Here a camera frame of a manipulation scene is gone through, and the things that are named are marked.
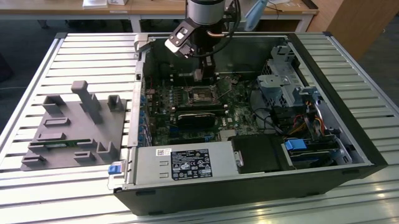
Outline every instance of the wooden desk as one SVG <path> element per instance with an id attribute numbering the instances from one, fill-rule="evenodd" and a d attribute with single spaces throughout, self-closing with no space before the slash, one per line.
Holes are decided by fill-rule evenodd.
<path id="1" fill-rule="evenodd" d="M 135 33 L 141 32 L 141 19 L 184 19 L 184 0 L 127 0 L 123 6 L 82 9 L 82 0 L 0 0 L 0 19 L 3 20 L 130 20 Z M 301 0 L 266 8 L 262 20 L 298 20 L 297 32 L 306 30 L 316 9 Z"/>
<path id="2" fill-rule="evenodd" d="M 309 9 L 301 0 L 277 4 L 276 9 L 265 8 L 261 20 L 298 20 L 296 32 L 305 32 L 317 9 Z M 184 19 L 184 0 L 133 0 L 130 7 L 130 22 L 134 32 L 141 31 L 141 19 Z"/>
<path id="3" fill-rule="evenodd" d="M 82 0 L 0 0 L 0 20 L 127 20 L 130 2 L 82 9 Z"/>
<path id="4" fill-rule="evenodd" d="M 18 15 L 107 15 L 111 11 L 130 11 L 131 0 L 123 6 L 107 5 L 107 8 L 82 9 L 82 0 L 0 0 L 0 14 Z"/>

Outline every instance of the yellow wire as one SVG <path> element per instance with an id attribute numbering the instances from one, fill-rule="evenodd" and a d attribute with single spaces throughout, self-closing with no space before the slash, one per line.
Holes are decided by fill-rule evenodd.
<path id="1" fill-rule="evenodd" d="M 324 135 L 324 131 L 322 131 L 322 121 L 321 121 L 321 119 L 320 119 L 320 118 L 314 118 L 314 120 L 317 120 L 317 121 L 318 121 L 318 123 L 320 123 L 321 135 Z"/>
<path id="2" fill-rule="evenodd" d="M 289 134 L 293 134 L 294 132 L 300 131 L 300 129 L 302 129 L 304 126 L 305 126 L 305 123 L 302 123 L 300 126 L 297 126 L 297 128 L 293 129 Z"/>

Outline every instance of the paper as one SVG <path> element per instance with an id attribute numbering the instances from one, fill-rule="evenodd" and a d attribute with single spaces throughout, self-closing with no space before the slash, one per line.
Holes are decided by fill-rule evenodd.
<path id="1" fill-rule="evenodd" d="M 126 0 L 107 0 L 109 5 L 125 5 Z"/>
<path id="2" fill-rule="evenodd" d="M 82 0 L 82 9 L 107 8 L 106 0 Z"/>

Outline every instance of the wooden cabinet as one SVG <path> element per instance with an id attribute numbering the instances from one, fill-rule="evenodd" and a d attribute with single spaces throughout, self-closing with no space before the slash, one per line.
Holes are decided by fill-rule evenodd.
<path id="1" fill-rule="evenodd" d="M 308 32 L 329 31 L 354 59 L 365 53 L 399 11 L 399 0 L 313 0 Z"/>

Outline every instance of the desk leg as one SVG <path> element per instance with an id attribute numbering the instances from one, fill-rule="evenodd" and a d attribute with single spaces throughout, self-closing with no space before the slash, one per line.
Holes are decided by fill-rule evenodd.
<path id="1" fill-rule="evenodd" d="M 313 18 L 313 14 L 301 16 L 301 20 L 298 21 L 294 32 L 305 32 L 306 31 L 306 28 L 310 24 L 312 18 Z"/>
<path id="2" fill-rule="evenodd" d="M 46 29 L 49 27 L 46 20 L 37 20 L 37 23 L 42 29 Z"/>
<path id="3" fill-rule="evenodd" d="M 141 32 L 139 18 L 141 18 L 139 15 L 130 15 L 129 16 L 133 33 L 139 33 Z"/>

